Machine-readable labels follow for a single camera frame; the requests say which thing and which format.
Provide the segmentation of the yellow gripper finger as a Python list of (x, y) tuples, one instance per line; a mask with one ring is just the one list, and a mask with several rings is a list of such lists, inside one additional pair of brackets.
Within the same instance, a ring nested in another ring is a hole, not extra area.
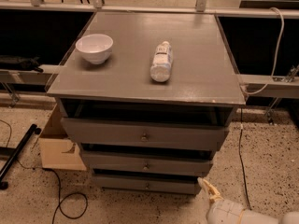
[(215, 203), (223, 199), (220, 192), (206, 179), (199, 177), (198, 184), (207, 193), (210, 203)]

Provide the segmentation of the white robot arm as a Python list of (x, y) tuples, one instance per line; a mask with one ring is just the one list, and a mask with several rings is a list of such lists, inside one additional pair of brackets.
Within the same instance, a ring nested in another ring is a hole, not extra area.
[(198, 178), (199, 186), (207, 193), (209, 209), (207, 224), (299, 224), (299, 212), (286, 213), (281, 218), (270, 217), (249, 210), (241, 203), (224, 199), (220, 192), (206, 179)]

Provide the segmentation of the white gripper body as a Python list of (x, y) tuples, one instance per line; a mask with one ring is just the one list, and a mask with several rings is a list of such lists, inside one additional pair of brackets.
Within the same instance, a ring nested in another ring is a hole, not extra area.
[(214, 202), (206, 213), (207, 224), (239, 224), (245, 207), (230, 200)]

